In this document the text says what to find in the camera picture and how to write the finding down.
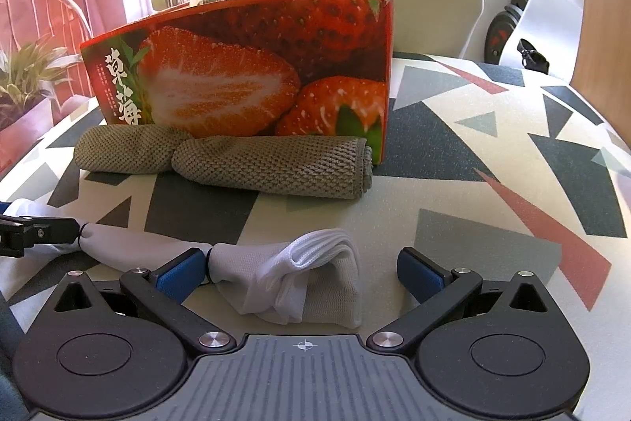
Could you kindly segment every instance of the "blue gripper pad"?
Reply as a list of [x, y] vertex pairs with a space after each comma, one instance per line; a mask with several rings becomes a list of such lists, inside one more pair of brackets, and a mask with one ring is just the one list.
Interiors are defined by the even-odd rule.
[[423, 303], [448, 285], [445, 284], [444, 275], [440, 275], [405, 249], [399, 252], [396, 273], [399, 282], [418, 303]]
[[182, 303], [206, 277], [206, 256], [199, 249], [191, 249], [182, 254], [181, 262], [168, 271], [160, 273], [160, 270], [155, 272], [158, 275], [156, 289]]

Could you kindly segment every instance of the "red triangle pattern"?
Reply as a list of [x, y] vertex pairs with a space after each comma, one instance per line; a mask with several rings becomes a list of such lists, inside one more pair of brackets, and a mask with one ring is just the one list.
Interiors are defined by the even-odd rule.
[[585, 307], [591, 311], [605, 285], [611, 262], [549, 214], [506, 188], [496, 179], [478, 170], [476, 172], [500, 195], [533, 236], [561, 245], [559, 268]]
[[494, 82], [490, 82], [489, 80], [482, 79], [477, 75], [472, 74], [471, 72], [465, 72], [464, 70], [457, 69], [456, 67], [452, 67], [451, 65], [446, 65], [441, 63], [443, 67], [451, 70], [454, 73], [457, 73], [463, 79], [466, 79], [469, 82], [474, 83], [476, 86], [480, 86], [484, 91], [490, 93], [491, 95], [495, 95], [496, 93], [502, 93], [503, 91], [508, 91], [504, 86], [500, 86]]

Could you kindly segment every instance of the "crosshair mark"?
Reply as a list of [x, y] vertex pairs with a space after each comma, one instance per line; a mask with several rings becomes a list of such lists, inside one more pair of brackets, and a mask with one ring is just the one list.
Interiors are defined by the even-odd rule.
[[305, 339], [304, 341], [301, 341], [298, 344], [295, 344], [294, 346], [297, 346], [303, 352], [306, 352], [307, 350], [310, 350], [314, 346], [317, 346], [317, 344], [313, 344], [313, 342], [307, 341], [307, 339]]

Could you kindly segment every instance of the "metal screw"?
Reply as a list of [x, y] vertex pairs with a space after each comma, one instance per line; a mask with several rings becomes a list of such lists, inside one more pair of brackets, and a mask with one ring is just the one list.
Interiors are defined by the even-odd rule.
[[206, 348], [221, 348], [230, 342], [230, 336], [224, 332], [206, 332], [200, 336], [200, 344]]
[[403, 342], [403, 336], [396, 332], [379, 332], [372, 336], [372, 342], [382, 348], [393, 348]]

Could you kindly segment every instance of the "strawberry image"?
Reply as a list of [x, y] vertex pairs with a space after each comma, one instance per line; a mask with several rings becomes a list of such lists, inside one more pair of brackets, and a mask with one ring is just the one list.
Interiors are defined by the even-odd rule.
[[276, 135], [365, 137], [376, 164], [387, 102], [385, 82], [342, 75], [319, 79], [302, 88], [294, 107], [276, 124]]
[[155, 123], [201, 138], [252, 136], [293, 105], [294, 68], [269, 51], [218, 43], [164, 26], [141, 43], [138, 63]]
[[319, 69], [384, 44], [380, 8], [378, 0], [290, 0], [226, 9], [225, 40], [272, 51], [309, 82]]

